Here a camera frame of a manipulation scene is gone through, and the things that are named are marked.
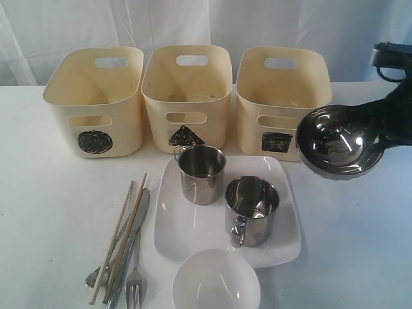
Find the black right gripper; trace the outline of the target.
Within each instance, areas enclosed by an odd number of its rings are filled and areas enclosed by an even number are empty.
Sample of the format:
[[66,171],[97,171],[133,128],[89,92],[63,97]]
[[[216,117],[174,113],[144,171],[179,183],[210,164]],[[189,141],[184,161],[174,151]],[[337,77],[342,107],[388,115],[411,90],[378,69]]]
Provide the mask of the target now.
[[[398,83],[385,98],[348,108],[348,119],[381,129],[411,129],[411,45],[379,42],[374,44],[370,64],[380,78]],[[387,77],[381,68],[402,70],[403,79]],[[371,167],[386,159],[400,159],[411,165],[411,139],[377,138],[370,146]]]

